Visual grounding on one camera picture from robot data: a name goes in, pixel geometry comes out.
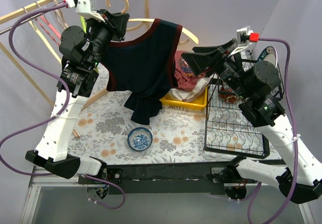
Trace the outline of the navy maroon tank top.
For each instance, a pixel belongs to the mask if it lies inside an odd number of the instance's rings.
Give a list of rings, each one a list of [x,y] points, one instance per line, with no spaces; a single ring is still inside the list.
[[[142,36],[126,42],[111,42],[101,60],[109,72],[107,91],[130,91],[124,106],[133,111],[131,120],[149,125],[158,115],[160,101],[178,87],[175,53],[179,27],[161,23]]]

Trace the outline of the cream white tank top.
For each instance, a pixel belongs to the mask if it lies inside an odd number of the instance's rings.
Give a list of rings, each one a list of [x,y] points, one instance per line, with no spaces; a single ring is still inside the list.
[[[192,102],[196,100],[209,84],[211,78],[195,78],[192,80],[184,80],[178,83],[178,87],[170,89],[166,97],[170,100],[181,102]]]

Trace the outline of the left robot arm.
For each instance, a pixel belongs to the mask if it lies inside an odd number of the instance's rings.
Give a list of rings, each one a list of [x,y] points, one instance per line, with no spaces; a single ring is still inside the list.
[[[25,159],[52,174],[69,179],[89,175],[97,184],[107,178],[105,163],[93,157],[76,157],[68,153],[68,143],[83,106],[88,101],[99,76],[98,64],[111,41],[122,41],[130,15],[99,10],[100,19],[86,17],[87,28],[66,28],[60,38],[62,71],[52,120],[34,150]]]

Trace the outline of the red teal tank top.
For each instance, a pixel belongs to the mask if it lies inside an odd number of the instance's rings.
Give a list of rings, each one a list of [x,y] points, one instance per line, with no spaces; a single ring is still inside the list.
[[[184,53],[184,51],[176,51],[176,53],[175,53],[175,63],[176,63],[175,77],[177,79],[177,82],[181,83],[184,80],[192,80],[195,78],[205,78],[205,76],[203,74],[201,74],[199,76],[195,76],[192,73],[188,64],[181,57],[182,53]]]

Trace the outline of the beige wooden hanger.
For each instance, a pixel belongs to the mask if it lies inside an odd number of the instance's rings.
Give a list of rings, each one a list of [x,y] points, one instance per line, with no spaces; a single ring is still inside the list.
[[[124,1],[124,8],[121,11],[121,13],[125,14],[129,11],[130,5],[129,5],[129,0],[123,0],[123,1]],[[105,3],[106,3],[107,7],[109,7],[109,8],[111,7],[111,0],[105,0]],[[185,45],[190,41],[192,41],[196,45],[199,44],[199,38],[194,33],[192,33],[190,30],[188,30],[185,27],[178,25],[178,24],[174,24],[174,23],[171,23],[171,22],[168,22],[165,20],[157,19],[157,18],[154,18],[154,19],[151,19],[151,18],[130,18],[128,20],[128,22],[129,23],[138,23],[138,25],[133,26],[133,27],[127,27],[127,29],[126,29],[127,32],[138,30],[145,25],[147,25],[146,32],[148,32],[148,30],[151,30],[152,28],[156,28],[161,23],[165,24],[166,26],[174,26],[174,29],[179,27],[179,37],[183,34],[187,37],[187,39],[185,41],[179,40],[178,45]]]

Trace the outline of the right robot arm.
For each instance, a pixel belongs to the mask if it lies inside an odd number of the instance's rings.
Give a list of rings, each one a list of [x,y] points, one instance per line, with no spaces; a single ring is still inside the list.
[[[321,196],[321,163],[297,134],[279,99],[271,94],[281,84],[275,65],[261,60],[244,70],[234,58],[253,42],[251,36],[232,39],[220,46],[195,47],[181,56],[195,75],[216,74],[232,89],[241,99],[243,116],[274,146],[286,165],[274,167],[236,157],[214,177],[236,183],[242,179],[259,181],[279,189],[297,204],[316,200]]]

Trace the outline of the lime green hanger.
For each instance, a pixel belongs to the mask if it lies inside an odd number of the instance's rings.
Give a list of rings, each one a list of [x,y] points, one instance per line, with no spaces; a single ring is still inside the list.
[[[80,16],[80,20],[81,20],[82,29],[86,33],[87,32],[86,21],[85,21],[84,17],[82,17],[82,16]]]

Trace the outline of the cream plastic hanger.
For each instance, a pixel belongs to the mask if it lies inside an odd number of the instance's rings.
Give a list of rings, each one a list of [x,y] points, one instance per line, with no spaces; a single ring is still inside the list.
[[[58,56],[58,54],[55,52],[55,50],[52,48],[50,43],[47,41],[45,36],[40,32],[40,30],[36,27],[36,25],[32,22],[32,20],[28,21],[28,24],[31,26],[31,28],[35,31],[35,33],[39,36],[39,38],[42,40],[44,45],[47,47],[47,49],[50,51],[50,53],[54,56],[54,58],[58,61],[59,64],[61,64],[61,59]]]

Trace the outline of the pink plastic hanger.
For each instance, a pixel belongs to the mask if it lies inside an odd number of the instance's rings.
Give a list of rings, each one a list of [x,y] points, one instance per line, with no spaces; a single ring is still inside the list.
[[[44,32],[57,45],[60,45],[61,33],[44,17],[39,16],[35,19],[36,23],[44,30]]]

